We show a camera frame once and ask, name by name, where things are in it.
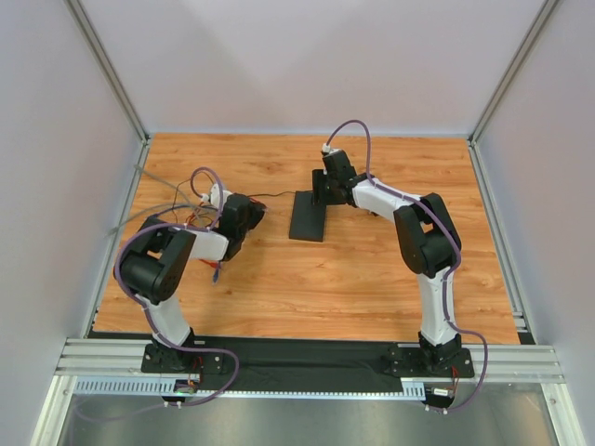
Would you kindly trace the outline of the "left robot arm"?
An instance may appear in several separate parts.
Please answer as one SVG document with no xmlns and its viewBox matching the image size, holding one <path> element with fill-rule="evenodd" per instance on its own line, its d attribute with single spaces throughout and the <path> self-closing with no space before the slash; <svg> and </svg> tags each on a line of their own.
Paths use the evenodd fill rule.
<svg viewBox="0 0 595 446">
<path fill-rule="evenodd" d="M 172 224 L 149 216 L 126 242 L 113 267 L 122 290 L 142 306 L 152 327 L 146 346 L 144 373 L 196 374 L 201 353 L 190 352 L 194 333 L 185 320 L 176 291 L 187 263 L 198 259 L 215 268 L 241 250 L 248 232 L 265 216 L 267 206 L 246 195 L 233 193 L 222 205 L 213 229 Z"/>
</svg>

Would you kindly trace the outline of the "black network switch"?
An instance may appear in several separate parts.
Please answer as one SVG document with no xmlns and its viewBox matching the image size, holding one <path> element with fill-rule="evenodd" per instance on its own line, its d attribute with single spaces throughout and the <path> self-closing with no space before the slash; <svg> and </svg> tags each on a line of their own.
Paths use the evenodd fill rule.
<svg viewBox="0 0 595 446">
<path fill-rule="evenodd" d="M 322 243 L 326 219 L 326 204 L 316 203 L 311 191 L 297 191 L 289 227 L 289 238 Z"/>
</svg>

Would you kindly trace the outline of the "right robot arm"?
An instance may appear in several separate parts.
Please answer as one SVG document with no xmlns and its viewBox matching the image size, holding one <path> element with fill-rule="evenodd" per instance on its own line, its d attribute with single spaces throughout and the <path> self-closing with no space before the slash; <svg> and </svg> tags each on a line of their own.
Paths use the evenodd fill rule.
<svg viewBox="0 0 595 446">
<path fill-rule="evenodd" d="M 316 202 L 348 204 L 395 224 L 403 262 L 416 274 L 421 296 L 421 358 L 431 370 L 445 367 L 462 349 L 453 319 L 461 241 L 442 197 L 407 194 L 369 174 L 358 175 L 347 153 L 328 145 L 322 160 L 324 168 L 312 171 Z"/>
</svg>

